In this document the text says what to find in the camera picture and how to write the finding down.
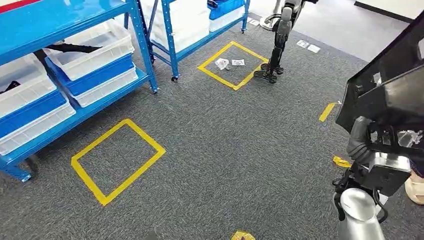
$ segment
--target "yellow floor tape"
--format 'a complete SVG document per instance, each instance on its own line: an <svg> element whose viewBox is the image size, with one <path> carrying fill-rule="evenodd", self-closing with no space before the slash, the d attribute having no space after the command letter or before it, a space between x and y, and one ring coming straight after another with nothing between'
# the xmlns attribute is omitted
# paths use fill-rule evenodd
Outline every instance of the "yellow floor tape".
<svg viewBox="0 0 424 240"><path fill-rule="evenodd" d="M253 78L255 71L261 69L261 65L257 66L257 68L255 68L251 73L249 73L249 75L247 75L238 85L234 85L231 82L223 79L222 77L216 75L215 73L209 71L206 69L206 66L209 65L213 60L215 60L217 57L219 57L219 55L221 55L223 52L227 51L231 46L236 46L239 49L245 51L246 53L253 55L255 57L257 57L258 59L262 60L262 63L267 63L268 59L255 53L254 51L238 44L235 41L231 41L230 43L228 43L226 46L224 46L221 50L219 50L217 53L215 53L213 56L211 56L208 60L206 60L204 63L202 63L200 66L198 66L197 68L204 72L205 74L211 76L212 78L218 80L220 83L232 88L233 90L237 91L239 88L241 88L242 86L246 85L250 79Z"/></svg>
<svg viewBox="0 0 424 240"><path fill-rule="evenodd" d="M327 107L322 112L321 116L319 116L319 120L321 122L324 122L327 119L327 117L329 116L330 112L333 110L333 108L336 104L337 103L333 102L333 103L330 103L330 104L327 105Z"/></svg>
<svg viewBox="0 0 424 240"><path fill-rule="evenodd" d="M348 162L348 161L346 161L346 160L343 160L341 157L339 157L339 156L334 156L333 157L333 159L332 159L332 161L337 165L337 166L339 166L339 167L342 167L342 168L350 168L352 165Z"/></svg>
<svg viewBox="0 0 424 240"><path fill-rule="evenodd" d="M255 240L255 238L248 232L236 231L231 240Z"/></svg>
<svg viewBox="0 0 424 240"><path fill-rule="evenodd" d="M129 176L121 185L119 185L115 190L113 190L108 196L104 195L103 192L99 189L99 187L94 183L91 177L86 173L84 168L78 162L82 156L91 151L94 147L99 145L105 139L107 139L110 135L115 133L118 129L123 127L124 125L128 125L132 130L134 130L141 138L143 138L147 143L149 143L154 149L156 149L156 153L137 171L135 171L131 176ZM70 165L82 179L82 181L87 185L87 187L92 191L95 198L103 205L106 206L110 203L114 198L116 198L124 189L126 189L131 183L133 183L141 174L143 174L151 165L153 165L163 154L165 153L165 149L159 145L153 138L151 138L147 133L145 133L139 126L137 126L130 119L124 119L114 127L112 127L105 134L97 138L95 141L90 143L83 150L78 152L75 156L73 156L70 160Z"/></svg>

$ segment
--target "humanoid robot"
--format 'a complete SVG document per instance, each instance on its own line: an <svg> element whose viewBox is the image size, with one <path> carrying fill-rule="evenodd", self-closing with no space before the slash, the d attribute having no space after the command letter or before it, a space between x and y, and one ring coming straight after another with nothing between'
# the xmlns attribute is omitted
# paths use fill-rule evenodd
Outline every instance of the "humanoid robot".
<svg viewBox="0 0 424 240"><path fill-rule="evenodd" d="M305 2L316 4L318 0L286 0L281 8L281 14L275 13L265 19L266 24L278 19L272 26L272 31L275 32L274 49L268 63L263 63L260 70L254 72L255 77L268 80L271 84L274 84L277 82L277 76L274 74L283 74L284 69L280 66L281 56L289 39L290 31L295 25Z"/></svg>

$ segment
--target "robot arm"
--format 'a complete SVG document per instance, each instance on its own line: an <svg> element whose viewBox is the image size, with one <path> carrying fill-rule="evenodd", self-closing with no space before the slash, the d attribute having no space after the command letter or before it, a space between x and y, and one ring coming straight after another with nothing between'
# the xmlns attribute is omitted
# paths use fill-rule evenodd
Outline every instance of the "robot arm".
<svg viewBox="0 0 424 240"><path fill-rule="evenodd" d="M424 12L347 81L336 123L350 133L346 151L353 163L333 181L339 239L384 239L380 223L388 211L379 196L389 197L404 184L411 174L410 160L424 161L423 149L398 137L404 131L424 131L424 59L418 57L423 28ZM376 205L384 212L380 219Z"/></svg>

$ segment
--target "blue plastic bin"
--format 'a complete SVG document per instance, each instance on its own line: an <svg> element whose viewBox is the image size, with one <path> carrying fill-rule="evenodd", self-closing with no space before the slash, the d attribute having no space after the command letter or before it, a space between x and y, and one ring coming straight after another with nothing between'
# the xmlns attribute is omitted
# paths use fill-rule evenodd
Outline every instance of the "blue plastic bin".
<svg viewBox="0 0 424 240"><path fill-rule="evenodd" d="M59 90L54 90L39 99L0 118L0 139L29 124L39 117L59 108L66 103Z"/></svg>
<svg viewBox="0 0 424 240"><path fill-rule="evenodd" d="M134 63L131 58L131 53L125 56L122 56L115 61L92 71L91 73L78 78L75 81L71 81L68 76L62 71L62 69L50 60L47 60L46 63L48 67L54 72L57 76L56 79L60 84L67 88L68 92L73 96L78 96L82 93L87 92L88 90L110 80L126 71L134 68Z"/></svg>
<svg viewBox="0 0 424 240"><path fill-rule="evenodd" d="M219 17L222 17L245 4L245 0L215 0L215 2L218 4L217 8L213 8L209 5L207 6L210 9L210 20L215 20Z"/></svg>

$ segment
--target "blue metal shelf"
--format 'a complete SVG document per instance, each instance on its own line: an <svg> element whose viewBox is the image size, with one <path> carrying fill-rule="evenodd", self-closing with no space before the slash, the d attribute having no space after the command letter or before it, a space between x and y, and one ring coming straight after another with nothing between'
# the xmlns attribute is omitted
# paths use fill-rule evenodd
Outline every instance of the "blue metal shelf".
<svg viewBox="0 0 424 240"><path fill-rule="evenodd" d="M181 61L184 58L186 58L188 55L192 54L193 52L195 52L196 50L198 50L199 48L201 48L203 45L209 43L210 41L212 41L213 39L215 39L216 37L218 37L219 35L221 35L223 32L226 32L228 29L232 28L234 25L238 24L239 22L243 21L244 19L246 19L247 16L242 16L239 19L231 22L230 24L220 28L219 30L216 30L214 32L211 32L209 35L207 35L206 37L200 39L199 41L197 41L196 43L190 45L189 47L185 48L184 50L179 51L176 54L176 59L177 61ZM157 47L158 49L160 49L162 52L166 53L166 54L170 54L169 51L160 43L155 42L154 40L150 40L151 44L153 44L153 46Z"/></svg>
<svg viewBox="0 0 424 240"><path fill-rule="evenodd" d="M159 0L155 0L154 2L154 7L151 13L151 17L150 17L150 24L149 27L151 28L153 25L153 20L155 18L155 13L156 13L156 7L158 4ZM222 34L223 32L227 31L228 29L230 29L231 27L233 27L234 25L236 25L239 22L242 22L242 26L241 26L241 31L242 33L244 33L244 31L246 30L246 26L247 26L247 18L248 18L248 14L249 14L249 5L250 5L250 0L245 0L245 4L244 4L244 15L242 17L240 17L239 19L231 22L230 24L220 28L217 31L211 32L208 36L204 37L203 39L197 41L196 43L190 45L189 47L185 48L184 50L176 53L175 52L175 44L174 44L174 35L173 35L173 31L172 31L172 21L171 21L171 15L170 15L170 3L175 2L177 0L162 0L162 11L163 11L163 19L164 19L164 23L165 23L165 28L166 28L166 35L167 40L168 40L168 46L169 46L169 50L166 49L163 45L155 42L154 40L150 40L150 32L151 29L148 29L146 32L146 38L147 40L150 40L149 43L149 51L150 51L150 58L153 58L153 56L156 56L157 58L159 58L160 60L162 60L163 62L165 62L166 64L170 65L172 67L172 74L173 74L173 80L178 79L179 77L179 71L178 71L178 62L183 60L184 58L186 58L188 55L192 54L193 52L195 52L197 49L201 48L203 45L209 43L211 40L215 39L216 37L218 37L220 34ZM144 16L141 16L143 18L143 24L144 24L144 28L146 28L146 24L144 21ZM160 49L163 53L165 53L166 55L169 55L169 60L166 59L165 57L163 57L162 55L160 55L157 52L153 51L152 46L157 47L158 49Z"/></svg>
<svg viewBox="0 0 424 240"><path fill-rule="evenodd" d="M6 156L0 156L1 160L6 163L6 168L8 167L8 165L14 165L16 162L21 162L22 160L25 160L26 158L28 158L28 156L35 154L37 151L44 148L49 143L53 142L55 139L59 138L60 136L62 136L63 134L65 134L66 132L74 128L75 126L84 122L89 117L98 113L100 110L106 108L110 104L119 100L120 98L122 98L129 92L135 90L136 88L140 87L141 85L146 83L147 80L149 80L149 76L145 72L141 71L138 68L136 69L136 72L138 75L137 80L133 81L132 83L126 85L125 87L109 94L108 96L100 99L99 101L96 101L95 103L87 107L80 107L78 103L71 101L72 106L76 110L75 115L71 116L67 120L56 125L52 129L46 131L45 133L38 136L37 138L22 145L18 149L10 152ZM24 171L22 171L22 174L25 175L22 179L26 178L27 180L31 177L28 173Z"/></svg>
<svg viewBox="0 0 424 240"><path fill-rule="evenodd" d="M0 13L0 65L125 14L124 25L128 26L128 18L131 17L146 69L146 73L137 69L138 80L85 108L71 101L76 109L74 116L6 156L0 155L0 171L22 182L27 181L31 175L19 169L20 162L146 81L149 81L154 93L158 91L150 61L151 45L146 41L147 33L141 13L139 0L41 0Z"/></svg>
<svg viewBox="0 0 424 240"><path fill-rule="evenodd" d="M121 0L42 0L0 14L0 65L25 56L129 9Z"/></svg>

